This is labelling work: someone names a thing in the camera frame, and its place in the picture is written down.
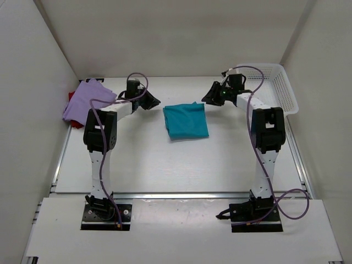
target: towel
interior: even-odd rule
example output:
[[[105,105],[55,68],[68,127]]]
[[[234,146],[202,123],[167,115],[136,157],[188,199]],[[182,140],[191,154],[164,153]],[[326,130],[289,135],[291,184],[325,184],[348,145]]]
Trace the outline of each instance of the towel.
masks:
[[[85,125],[87,121],[88,111],[91,108],[89,100],[100,99],[111,102],[116,98],[116,93],[105,88],[100,82],[91,79],[89,82],[81,81],[75,94],[69,101],[62,118],[65,121],[75,120]],[[95,108],[103,108],[108,106],[106,103],[93,102]]]
[[[203,103],[165,106],[165,126],[171,139],[194,139],[209,136]]]

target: white wall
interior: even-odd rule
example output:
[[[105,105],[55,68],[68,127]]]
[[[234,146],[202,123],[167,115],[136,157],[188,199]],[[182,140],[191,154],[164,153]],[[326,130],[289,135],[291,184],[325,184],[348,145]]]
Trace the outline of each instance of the white wall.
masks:
[[[20,263],[78,81],[32,0],[0,1],[0,263]]]
[[[290,123],[346,263],[352,263],[351,14],[350,0],[317,1],[285,64],[300,107]]]
[[[42,0],[42,6],[82,79],[136,70],[214,76],[238,63],[279,63],[306,2]]]

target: plastic laundry basket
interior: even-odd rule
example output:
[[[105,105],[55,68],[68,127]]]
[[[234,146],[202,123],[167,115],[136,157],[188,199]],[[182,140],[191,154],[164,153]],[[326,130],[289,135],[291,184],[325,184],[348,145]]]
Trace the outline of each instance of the plastic laundry basket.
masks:
[[[276,63],[243,63],[237,66],[253,66],[259,68],[265,76],[262,87],[255,93],[265,104],[272,107],[281,107],[284,115],[295,114],[298,112],[298,104],[293,93],[291,84],[288,80],[285,69]],[[237,73],[242,73],[247,77],[245,88],[254,90],[258,87],[262,76],[251,68],[236,69]]]

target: white table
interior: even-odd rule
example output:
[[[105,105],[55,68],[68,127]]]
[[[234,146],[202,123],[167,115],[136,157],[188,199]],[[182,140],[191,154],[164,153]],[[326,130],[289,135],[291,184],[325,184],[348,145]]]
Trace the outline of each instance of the white table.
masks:
[[[138,109],[118,123],[118,141],[111,155],[114,192],[248,192],[255,175],[255,155],[245,113],[227,102],[205,106],[210,137],[170,141],[162,108],[200,102],[218,77],[150,78],[149,91],[162,103],[150,111]],[[106,78],[104,86],[120,93],[125,78]],[[254,89],[249,82],[247,89]],[[258,92],[265,101],[266,84]],[[89,193],[91,162],[83,144],[84,129],[72,129],[56,187],[57,193]],[[301,188],[296,166],[286,142],[279,153],[274,190]]]
[[[25,256],[51,263],[284,263],[341,261],[323,202],[282,233],[231,233],[215,215],[228,200],[134,200],[129,232],[83,231],[84,197],[46,198]],[[297,216],[304,200],[283,200]]]

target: teal cloth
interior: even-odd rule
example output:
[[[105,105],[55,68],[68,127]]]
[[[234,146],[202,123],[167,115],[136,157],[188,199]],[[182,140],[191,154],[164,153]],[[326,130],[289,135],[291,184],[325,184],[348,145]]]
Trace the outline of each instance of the teal cloth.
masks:
[[[171,139],[194,139],[209,136],[203,103],[165,106],[165,126]]]

